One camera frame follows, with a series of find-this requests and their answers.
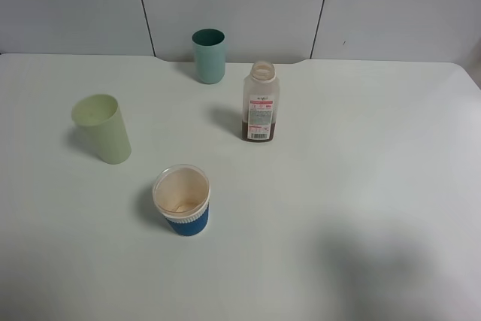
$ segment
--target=light green cup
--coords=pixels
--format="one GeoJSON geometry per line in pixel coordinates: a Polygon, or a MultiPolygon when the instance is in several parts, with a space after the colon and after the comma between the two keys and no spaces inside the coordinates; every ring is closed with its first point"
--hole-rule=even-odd
{"type": "Polygon", "coordinates": [[[224,77],[224,40],[224,33],[216,29],[202,29],[192,36],[195,67],[203,83],[215,84],[224,77]]]}
{"type": "Polygon", "coordinates": [[[119,103],[112,95],[96,94],[79,101],[72,119],[85,133],[98,156],[111,165],[125,161],[132,152],[119,103]]]}

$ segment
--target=barcode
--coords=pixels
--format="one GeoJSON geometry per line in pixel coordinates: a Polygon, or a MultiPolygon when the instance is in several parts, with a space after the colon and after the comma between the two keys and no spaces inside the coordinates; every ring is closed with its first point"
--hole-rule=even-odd
{"type": "Polygon", "coordinates": [[[252,139],[266,139],[268,135],[263,135],[262,133],[251,133],[250,137],[252,139]]]}

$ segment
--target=bottle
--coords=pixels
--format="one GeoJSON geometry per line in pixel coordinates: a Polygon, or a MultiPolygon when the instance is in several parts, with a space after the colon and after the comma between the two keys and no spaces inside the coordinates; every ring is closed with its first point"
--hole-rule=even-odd
{"type": "Polygon", "coordinates": [[[244,79],[242,139],[269,142],[274,138],[280,85],[274,65],[256,62],[244,79]]]}

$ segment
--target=bottle neck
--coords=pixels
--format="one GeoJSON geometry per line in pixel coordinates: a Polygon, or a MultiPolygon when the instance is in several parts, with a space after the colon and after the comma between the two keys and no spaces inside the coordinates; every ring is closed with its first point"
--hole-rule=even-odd
{"type": "Polygon", "coordinates": [[[257,83],[270,83],[276,79],[276,69],[272,63],[260,60],[254,63],[250,77],[257,83]]]}

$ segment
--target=blue and white cup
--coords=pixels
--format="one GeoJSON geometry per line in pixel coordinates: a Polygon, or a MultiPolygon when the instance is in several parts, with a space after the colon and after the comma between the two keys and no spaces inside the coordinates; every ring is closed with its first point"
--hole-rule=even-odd
{"type": "Polygon", "coordinates": [[[177,234],[193,236],[207,225],[210,184],[199,168],[167,168],[154,183],[152,194],[155,206],[177,234]]]}

